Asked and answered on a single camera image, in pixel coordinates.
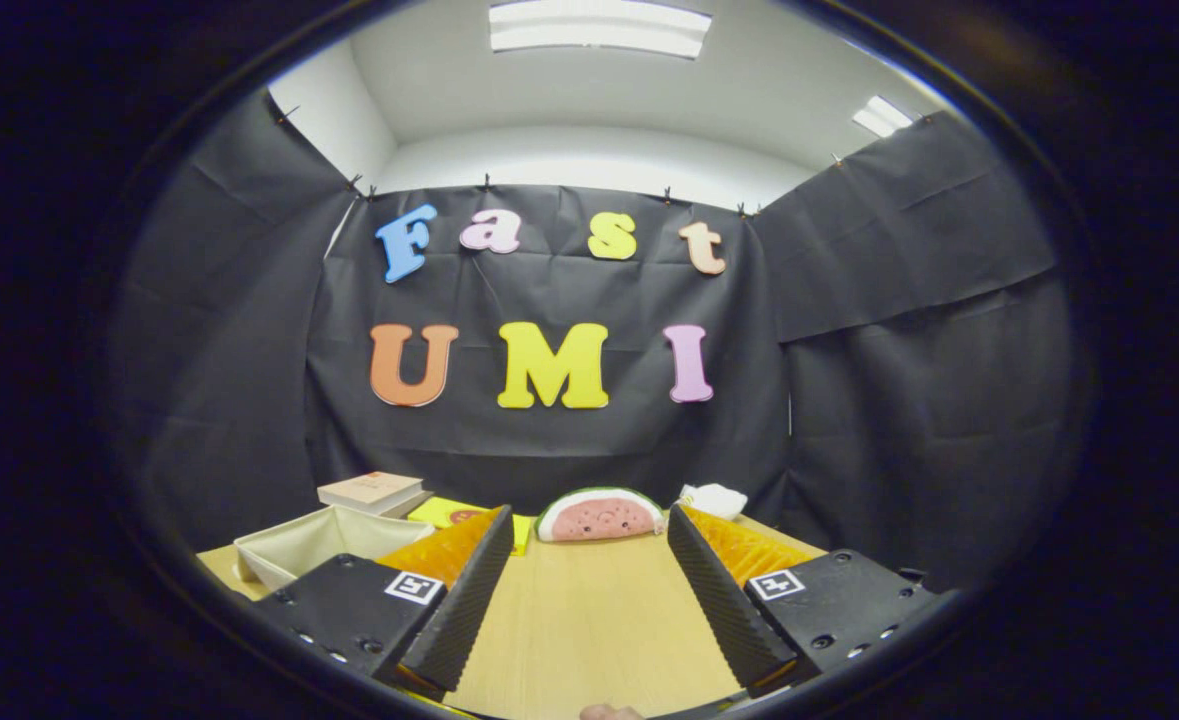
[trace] white tissue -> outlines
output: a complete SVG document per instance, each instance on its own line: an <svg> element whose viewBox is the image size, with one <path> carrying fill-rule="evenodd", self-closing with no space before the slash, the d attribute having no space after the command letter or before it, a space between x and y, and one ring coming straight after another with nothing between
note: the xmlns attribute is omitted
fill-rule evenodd
<svg viewBox="0 0 1179 720"><path fill-rule="evenodd" d="M718 518L736 520L736 515L740 515L740 510L745 509L749 496L718 483L711 483L698 488L683 485L677 502L694 507L699 511L707 511L709 515L717 515Z"/></svg>

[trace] white tray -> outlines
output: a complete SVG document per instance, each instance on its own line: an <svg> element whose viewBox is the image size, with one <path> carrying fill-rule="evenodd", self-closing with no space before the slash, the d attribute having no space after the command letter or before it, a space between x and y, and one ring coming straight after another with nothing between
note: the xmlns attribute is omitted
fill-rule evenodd
<svg viewBox="0 0 1179 720"><path fill-rule="evenodd" d="M329 506L233 541L238 548L233 576L245 582L259 577L275 592L342 551L375 560L433 533L429 523Z"/></svg>

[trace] white wall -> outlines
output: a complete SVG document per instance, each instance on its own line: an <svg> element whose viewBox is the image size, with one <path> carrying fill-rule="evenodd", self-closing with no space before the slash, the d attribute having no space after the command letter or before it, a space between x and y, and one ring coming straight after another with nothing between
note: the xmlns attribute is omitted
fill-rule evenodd
<svg viewBox="0 0 1179 720"><path fill-rule="evenodd" d="M279 108L358 190L562 184L663 194L720 209L768 205L814 171L750 150L645 128L481 128L400 146L371 99L350 41L321 51L269 84Z"/></svg>
<svg viewBox="0 0 1179 720"><path fill-rule="evenodd" d="M403 145L378 192L493 184L562 184L663 194L749 213L814 176L799 165L722 143L643 128L485 128Z"/></svg>
<svg viewBox="0 0 1179 720"><path fill-rule="evenodd" d="M291 124L314 143L345 178L361 173L358 190L380 184L380 170L397 148L371 94L353 62L347 39L321 51L269 84L269 94Z"/></svg>

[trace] book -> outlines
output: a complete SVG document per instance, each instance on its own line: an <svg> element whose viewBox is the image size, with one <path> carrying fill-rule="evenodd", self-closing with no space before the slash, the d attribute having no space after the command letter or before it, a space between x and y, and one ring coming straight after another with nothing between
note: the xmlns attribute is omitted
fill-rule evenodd
<svg viewBox="0 0 1179 720"><path fill-rule="evenodd" d="M424 491L423 480L393 473L368 473L318 488L324 506L342 506L368 515L383 515Z"/></svg>
<svg viewBox="0 0 1179 720"><path fill-rule="evenodd" d="M421 507L424 501L429 500L429 497L433 497L433 493L423 489L423 491L416 493L416 495L410 496L407 501L397 503L391 507L391 509L381 511L380 516L382 516L382 518L406 518L408 511L415 510L416 507Z"/></svg>
<svg viewBox="0 0 1179 720"><path fill-rule="evenodd" d="M416 507L415 510L407 514L407 520L414 521L414 523L429 523L435 528L442 529L460 523L462 520L473 518L480 511L487 511L487 509L479 506L466 506L465 502L447 500L447 497L434 496L429 497L423 506ZM513 514L513 548L511 555L526 555L526 541L531 536L531 524L534 521L535 518L528 515Z"/></svg>

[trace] letter m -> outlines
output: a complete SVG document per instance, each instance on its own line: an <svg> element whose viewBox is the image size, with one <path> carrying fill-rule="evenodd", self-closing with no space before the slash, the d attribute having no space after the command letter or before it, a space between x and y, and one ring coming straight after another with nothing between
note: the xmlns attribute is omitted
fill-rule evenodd
<svg viewBox="0 0 1179 720"><path fill-rule="evenodd" d="M535 404L526 384L528 378L545 407L553 405L562 383L567 387L562 405L577 409L607 405L607 394L602 391L602 343L607 339L607 328L594 323L572 325L556 355L535 323L505 323L501 337L508 343L505 392L496 397L501 407L521 409Z"/></svg>

